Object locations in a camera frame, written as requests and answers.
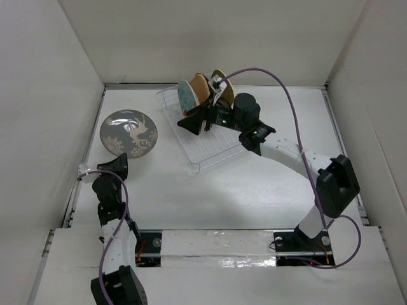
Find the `red and teal plate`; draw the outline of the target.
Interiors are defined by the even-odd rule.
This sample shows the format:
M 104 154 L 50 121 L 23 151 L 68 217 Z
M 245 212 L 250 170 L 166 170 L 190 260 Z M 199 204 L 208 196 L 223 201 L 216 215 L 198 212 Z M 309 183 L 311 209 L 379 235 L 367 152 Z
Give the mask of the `red and teal plate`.
M 181 111 L 184 116 L 187 116 L 187 112 L 198 105 L 198 98 L 191 85 L 184 79 L 177 84 L 177 95 Z

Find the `grey deer pattern plate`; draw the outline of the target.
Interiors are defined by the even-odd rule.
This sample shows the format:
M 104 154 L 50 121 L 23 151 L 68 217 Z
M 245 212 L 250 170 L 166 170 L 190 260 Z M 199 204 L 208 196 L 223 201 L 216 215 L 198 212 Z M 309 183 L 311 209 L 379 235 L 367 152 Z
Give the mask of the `grey deer pattern plate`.
M 158 141 L 158 129 L 143 112 L 124 109 L 110 114 L 101 124 L 102 145 L 113 155 L 126 153 L 136 159 L 149 153 Z

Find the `square woven bamboo tray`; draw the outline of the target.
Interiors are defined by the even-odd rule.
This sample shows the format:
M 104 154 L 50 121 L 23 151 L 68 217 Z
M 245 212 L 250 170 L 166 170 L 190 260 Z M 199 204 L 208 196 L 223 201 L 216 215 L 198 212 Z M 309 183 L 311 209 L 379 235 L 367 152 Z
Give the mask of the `square woven bamboo tray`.
M 190 86 L 192 87 L 200 104 L 204 103 L 210 97 L 208 80 L 203 74 L 196 74 L 195 77 L 190 81 Z

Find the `yellow woven bamboo plate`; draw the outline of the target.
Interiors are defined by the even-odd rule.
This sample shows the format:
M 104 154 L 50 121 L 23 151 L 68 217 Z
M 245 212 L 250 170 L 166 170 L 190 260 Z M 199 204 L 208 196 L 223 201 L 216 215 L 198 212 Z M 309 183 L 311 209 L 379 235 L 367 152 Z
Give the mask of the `yellow woven bamboo plate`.
M 213 71 L 211 77 L 213 78 L 214 76 L 219 76 L 220 78 L 224 78 L 226 75 L 224 74 L 223 71 L 221 71 L 219 69 L 215 69 Z M 230 108 L 232 108 L 235 95 L 234 95 L 233 87 L 232 87 L 230 81 L 227 79 L 225 81 L 225 83 L 226 83 L 226 88 L 223 91 L 222 95 L 217 100 L 217 104 L 219 104 L 221 107 L 230 109 Z

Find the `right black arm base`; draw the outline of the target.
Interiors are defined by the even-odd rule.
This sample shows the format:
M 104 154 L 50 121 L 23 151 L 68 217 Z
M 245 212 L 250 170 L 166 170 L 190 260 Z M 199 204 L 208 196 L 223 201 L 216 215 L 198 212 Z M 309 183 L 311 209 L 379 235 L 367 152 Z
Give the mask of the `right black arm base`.
M 300 238 L 294 231 L 277 231 L 269 248 L 275 251 L 278 267 L 335 266 L 331 241 L 326 231 L 314 239 Z

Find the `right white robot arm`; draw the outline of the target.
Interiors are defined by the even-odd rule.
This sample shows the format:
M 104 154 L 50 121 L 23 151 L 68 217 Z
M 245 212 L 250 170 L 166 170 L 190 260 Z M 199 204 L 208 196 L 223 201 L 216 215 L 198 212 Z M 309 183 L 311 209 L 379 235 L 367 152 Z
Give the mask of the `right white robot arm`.
M 231 107 L 212 98 L 200 103 L 194 96 L 179 97 L 183 119 L 178 126 L 199 135 L 217 125 L 239 132 L 242 146 L 263 158 L 274 160 L 306 178 L 315 196 L 315 205 L 296 226 L 295 245 L 308 250 L 328 224 L 338 218 L 360 192 L 351 161 L 340 154 L 335 158 L 305 150 L 280 136 L 260 120 L 261 108 L 254 96 L 239 93 Z

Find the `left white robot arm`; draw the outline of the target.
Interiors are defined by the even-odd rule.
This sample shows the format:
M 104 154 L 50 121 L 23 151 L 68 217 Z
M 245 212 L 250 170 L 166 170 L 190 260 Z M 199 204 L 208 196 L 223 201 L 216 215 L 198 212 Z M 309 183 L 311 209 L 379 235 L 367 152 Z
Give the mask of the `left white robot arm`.
M 99 176 L 92 189 L 99 204 L 97 215 L 103 231 L 103 252 L 90 288 L 96 304 L 147 304 L 146 291 L 135 274 L 136 250 L 142 237 L 128 207 L 128 157 L 97 165 Z

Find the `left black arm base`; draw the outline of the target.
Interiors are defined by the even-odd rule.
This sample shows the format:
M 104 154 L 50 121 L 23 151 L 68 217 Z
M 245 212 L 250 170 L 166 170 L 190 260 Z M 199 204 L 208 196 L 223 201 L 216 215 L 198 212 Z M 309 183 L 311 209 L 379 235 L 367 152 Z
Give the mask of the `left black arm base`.
M 161 266 L 162 231 L 142 230 L 135 248 L 135 265 L 138 268 Z

